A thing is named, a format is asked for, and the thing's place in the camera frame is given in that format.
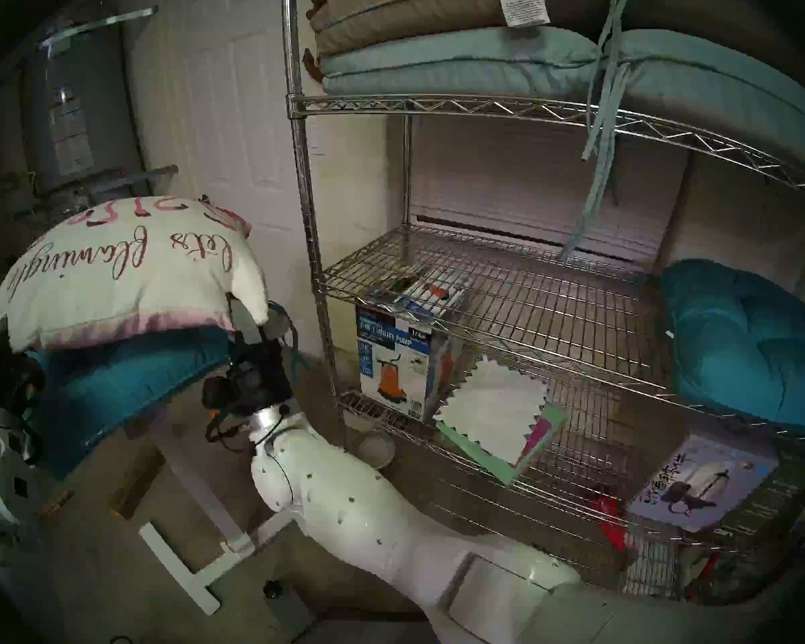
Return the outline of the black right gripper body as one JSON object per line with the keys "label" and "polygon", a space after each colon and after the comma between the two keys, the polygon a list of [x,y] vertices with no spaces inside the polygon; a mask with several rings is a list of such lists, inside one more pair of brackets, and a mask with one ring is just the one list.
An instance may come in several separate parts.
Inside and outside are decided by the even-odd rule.
{"label": "black right gripper body", "polygon": [[292,397],[278,339],[245,343],[230,342],[224,376],[209,376],[203,382],[202,405],[208,411],[252,415]]}

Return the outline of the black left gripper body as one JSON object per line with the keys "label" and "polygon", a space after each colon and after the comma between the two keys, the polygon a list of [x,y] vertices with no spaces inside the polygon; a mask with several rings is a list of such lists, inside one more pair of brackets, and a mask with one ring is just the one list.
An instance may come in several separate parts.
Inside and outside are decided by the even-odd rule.
{"label": "black left gripper body", "polygon": [[44,370],[36,359],[0,348],[0,409],[22,417],[44,387]]}

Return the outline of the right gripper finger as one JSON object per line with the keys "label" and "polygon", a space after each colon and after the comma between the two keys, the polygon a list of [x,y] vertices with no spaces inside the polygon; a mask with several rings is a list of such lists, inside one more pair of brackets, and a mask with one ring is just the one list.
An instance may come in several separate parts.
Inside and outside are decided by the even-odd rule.
{"label": "right gripper finger", "polygon": [[240,335],[247,345],[261,343],[263,333],[245,304],[235,296],[228,296],[229,314],[233,331]]}

